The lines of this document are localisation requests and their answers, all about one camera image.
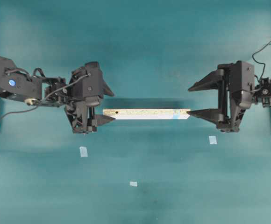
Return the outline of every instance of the black wire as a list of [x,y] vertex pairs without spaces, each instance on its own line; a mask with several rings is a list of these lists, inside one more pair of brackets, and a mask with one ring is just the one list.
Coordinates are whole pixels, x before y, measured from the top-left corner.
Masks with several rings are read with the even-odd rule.
[[264,49],[265,49],[268,45],[270,45],[270,44],[271,44],[271,40],[270,40],[266,45],[264,45],[260,50],[256,51],[254,54],[252,54],[253,60],[254,60],[257,64],[262,64],[262,65],[263,65],[263,70],[262,70],[262,74],[261,74],[260,78],[258,79],[258,77],[256,76],[257,81],[258,81],[259,83],[260,83],[260,81],[261,81],[261,79],[262,79],[262,77],[263,77],[263,74],[264,74],[264,72],[265,72],[266,64],[265,64],[264,62],[259,62],[259,61],[257,61],[257,60],[255,59],[255,55],[258,54],[259,52],[261,52],[262,50],[264,50]]
[[40,69],[40,68],[35,68],[35,69],[34,69],[34,71],[33,71],[33,77],[37,77],[37,76],[36,76],[37,71],[40,73],[40,75],[41,75],[42,77],[45,78],[44,72],[43,72],[43,70]]
[[6,73],[6,74],[10,74],[10,73],[14,73],[14,72],[17,72],[17,71],[24,72],[24,75],[26,76],[26,78],[27,78],[29,81],[32,81],[32,78],[31,78],[31,76],[29,75],[29,72],[26,71],[26,70],[24,70],[24,69],[21,69],[21,68],[10,69],[10,70],[5,71],[5,73]]
[[7,115],[9,115],[9,114],[14,114],[14,113],[26,113],[26,112],[30,112],[30,111],[33,111],[33,110],[37,109],[37,108],[40,107],[40,106],[43,104],[43,102],[44,102],[45,100],[47,100],[51,95],[55,94],[56,92],[59,92],[59,91],[62,90],[62,89],[66,89],[66,88],[68,88],[68,87],[74,85],[75,83],[79,82],[81,79],[83,79],[83,78],[85,78],[85,77],[87,77],[87,76],[88,76],[88,75],[81,76],[81,77],[79,77],[76,81],[74,81],[73,83],[70,83],[70,84],[68,84],[68,85],[66,85],[66,86],[64,86],[64,87],[61,87],[61,88],[58,88],[58,89],[54,90],[53,92],[51,92],[50,94],[48,94],[43,100],[40,100],[40,101],[39,101],[39,104],[38,104],[37,106],[35,106],[34,108],[32,108],[32,109],[24,110],[24,111],[12,111],[12,112],[5,113],[3,116],[0,117],[0,121],[1,121],[4,117],[6,117]]

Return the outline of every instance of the white paper piece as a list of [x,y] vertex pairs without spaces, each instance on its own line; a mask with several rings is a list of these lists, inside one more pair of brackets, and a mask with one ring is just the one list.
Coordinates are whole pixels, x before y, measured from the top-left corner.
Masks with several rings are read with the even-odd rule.
[[190,109],[103,109],[103,115],[117,120],[188,119]]
[[132,187],[137,187],[137,182],[130,181],[129,185]]
[[216,144],[218,144],[218,142],[216,140],[216,136],[210,136],[209,137],[209,144],[210,145],[216,145]]
[[88,157],[87,147],[79,147],[80,157]]

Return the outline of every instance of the blue button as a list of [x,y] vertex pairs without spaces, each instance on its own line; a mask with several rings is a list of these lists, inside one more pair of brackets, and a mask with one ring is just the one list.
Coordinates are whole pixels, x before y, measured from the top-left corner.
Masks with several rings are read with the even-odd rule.
[[16,85],[16,82],[12,79],[9,80],[9,85],[10,86],[15,86]]

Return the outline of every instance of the small paper square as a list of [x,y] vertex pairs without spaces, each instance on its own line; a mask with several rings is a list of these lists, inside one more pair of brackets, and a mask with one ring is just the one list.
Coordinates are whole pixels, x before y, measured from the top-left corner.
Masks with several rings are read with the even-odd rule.
[[217,142],[217,140],[216,140],[216,136],[210,136],[210,137],[209,137],[209,143],[210,143],[211,145],[216,145],[216,144],[218,144],[218,142]]
[[79,147],[80,157],[88,157],[87,147]]
[[132,187],[137,187],[137,182],[130,181],[129,185]]

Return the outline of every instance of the teal table surface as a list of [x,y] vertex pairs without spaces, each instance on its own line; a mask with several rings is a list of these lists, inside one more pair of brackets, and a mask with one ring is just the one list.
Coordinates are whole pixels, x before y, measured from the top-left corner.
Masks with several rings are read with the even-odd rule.
[[[99,61],[115,97],[98,112],[215,108],[216,91],[187,89],[220,63],[244,60],[260,75],[251,55],[270,39],[271,0],[0,0],[0,55],[66,80]],[[271,77],[271,46],[257,59]],[[0,99],[0,116],[26,108]],[[239,133],[190,117],[74,135],[60,108],[10,115],[0,123],[6,223],[271,223],[271,110],[252,106]]]

